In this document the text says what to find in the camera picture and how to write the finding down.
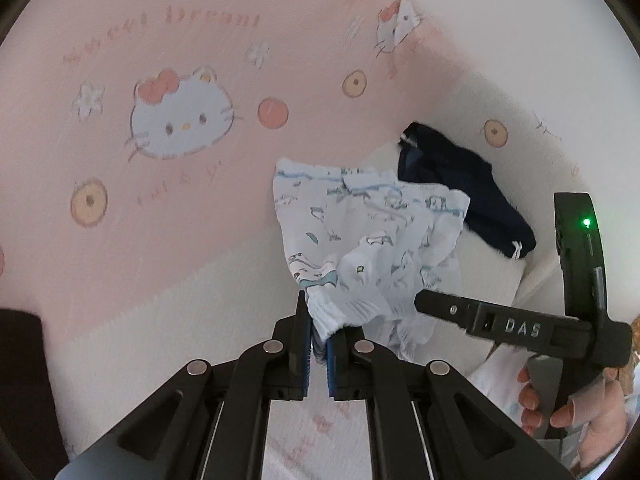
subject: blue cartoon print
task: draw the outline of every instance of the blue cartoon print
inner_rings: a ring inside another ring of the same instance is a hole
[[[433,225],[427,227],[427,231],[422,237],[422,241],[420,242],[421,249],[428,249],[431,247],[431,235],[433,235]]]
[[[414,272],[414,252],[407,250],[402,254],[399,263],[393,263],[391,265],[393,286],[398,287],[401,285],[403,288],[408,288],[409,283],[407,283],[407,279],[410,278],[411,282],[413,280]]]
[[[385,195],[385,206],[396,211],[407,207],[402,201],[402,193],[396,190],[391,190]]]
[[[324,227],[324,230],[326,231],[326,234],[329,237],[330,242],[335,242],[336,240],[342,240],[342,238],[340,238],[334,231],[330,230],[326,226],[326,223],[324,222],[324,209],[322,209],[321,207],[311,207],[310,211],[311,211],[311,216],[313,218],[322,222],[322,226]]]
[[[335,203],[339,204],[340,202],[342,202],[342,200],[344,200],[351,194],[349,193],[349,190],[346,186],[338,186],[335,189],[327,189],[326,195],[335,196]]]
[[[429,266],[423,266],[420,269],[420,277],[422,279],[422,286],[427,290],[437,290],[438,285],[442,283],[442,279],[433,274]]]
[[[301,290],[307,290],[310,286],[316,285],[337,286],[338,284],[338,272],[333,262],[319,266],[310,262],[303,253],[296,253],[287,258],[287,264]]]
[[[295,196],[291,196],[291,195],[281,195],[278,199],[276,199],[275,201],[275,205],[276,205],[276,211],[279,210],[281,207],[289,205],[291,202],[293,202],[294,200],[297,200],[297,198]]]
[[[393,245],[394,244],[394,241],[391,239],[391,236],[389,236],[386,233],[379,236],[366,237],[365,242],[369,245],[384,245],[384,244]]]
[[[427,207],[432,211],[444,211],[447,208],[447,199],[443,196],[430,196],[426,200]]]

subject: white flower print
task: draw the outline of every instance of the white flower print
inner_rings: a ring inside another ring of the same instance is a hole
[[[78,118],[85,120],[89,115],[100,115],[102,113],[102,96],[104,87],[96,87],[90,84],[83,84],[78,92],[78,97],[74,101],[74,106],[78,109]]]
[[[262,68],[262,65],[270,58],[269,54],[267,54],[268,49],[269,45],[267,43],[252,45],[249,47],[249,50],[246,51],[244,60],[258,68]]]

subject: hello kitty print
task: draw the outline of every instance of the hello kitty print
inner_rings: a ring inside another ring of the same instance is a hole
[[[157,78],[138,83],[131,113],[135,150],[152,158],[176,158],[211,146],[231,129],[231,99],[210,68],[180,78],[162,70]]]
[[[390,54],[415,27],[420,25],[418,14],[410,0],[397,0],[378,14],[378,54]]]

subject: fabric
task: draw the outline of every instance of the fabric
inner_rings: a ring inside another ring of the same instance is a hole
[[[397,139],[390,140],[357,166],[395,173],[398,155]],[[283,257],[271,187],[269,192],[265,207],[273,225],[268,230],[247,237],[239,248],[153,301],[47,356],[71,456],[107,432],[191,359],[212,364],[236,359],[270,338],[277,319],[293,313],[298,285]],[[462,296],[511,305],[524,260],[503,257],[466,228],[455,253]],[[467,372],[482,364],[491,344],[467,336],[452,323],[437,323],[431,339],[420,348],[418,361],[433,355]],[[370,480],[364,402],[338,405],[330,399],[326,368],[312,361],[309,397],[271,405],[263,478]]]
[[[275,224],[281,156],[357,164],[458,59],[410,0],[32,0],[0,46],[0,301],[59,347],[151,300]]]
[[[433,333],[415,311],[424,288],[460,289],[452,254],[469,204],[457,190],[399,182],[392,172],[281,160],[273,181],[289,270],[306,292],[316,355],[343,326],[376,317],[382,344],[411,358]]]
[[[495,122],[493,130],[500,136],[503,126]],[[398,161],[400,180],[437,182],[464,191],[471,199],[466,224],[505,256],[524,258],[536,247],[531,227],[504,197],[487,161],[425,124],[411,123],[404,138],[408,141],[403,141]]]
[[[468,380],[500,408],[513,422],[521,425],[523,407],[518,396],[523,384],[517,381],[518,372],[524,367],[533,353],[523,348],[500,345]],[[640,367],[636,367],[634,391],[625,397],[625,413],[627,417],[627,434],[638,420],[640,414]],[[622,444],[616,447],[609,456],[603,459],[593,470],[580,478],[596,480],[607,469],[613,458],[620,451]]]
[[[0,308],[0,478],[53,478],[68,459],[37,316]]]

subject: metal screw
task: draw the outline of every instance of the metal screw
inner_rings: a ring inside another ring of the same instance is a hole
[[[429,370],[434,375],[447,375],[451,370],[451,367],[444,361],[434,361],[429,365]]]
[[[366,339],[361,339],[357,341],[353,347],[356,349],[356,352],[360,352],[361,354],[368,354],[369,352],[373,352],[375,346],[371,341]]]
[[[284,348],[284,345],[277,339],[271,339],[262,345],[262,348],[267,354],[277,354]]]
[[[206,371],[207,371],[206,362],[201,361],[199,359],[195,361],[191,361],[187,365],[187,372],[189,373],[189,375],[202,375]]]

